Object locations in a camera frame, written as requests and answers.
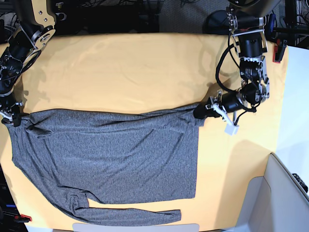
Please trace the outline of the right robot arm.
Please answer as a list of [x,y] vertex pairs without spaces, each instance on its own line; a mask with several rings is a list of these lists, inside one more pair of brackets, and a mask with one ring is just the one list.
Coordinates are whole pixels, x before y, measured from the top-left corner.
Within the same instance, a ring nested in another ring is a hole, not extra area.
[[23,102],[15,97],[15,83],[54,35],[56,14],[50,0],[14,0],[13,7],[20,24],[0,57],[0,114],[4,122],[18,127]]

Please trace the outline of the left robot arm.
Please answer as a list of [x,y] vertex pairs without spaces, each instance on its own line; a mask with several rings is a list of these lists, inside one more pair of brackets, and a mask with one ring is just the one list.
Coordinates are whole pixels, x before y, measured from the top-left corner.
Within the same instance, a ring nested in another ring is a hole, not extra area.
[[[195,118],[226,118],[229,113],[256,112],[257,107],[269,98],[269,78],[266,58],[267,40],[265,27],[273,29],[269,13],[278,5],[277,0],[231,0],[226,9],[229,23],[229,44],[223,52],[215,69],[215,80],[221,90],[217,96],[210,96],[205,103],[200,103],[194,110]],[[241,87],[232,90],[219,78],[223,61],[231,49],[239,58]]]

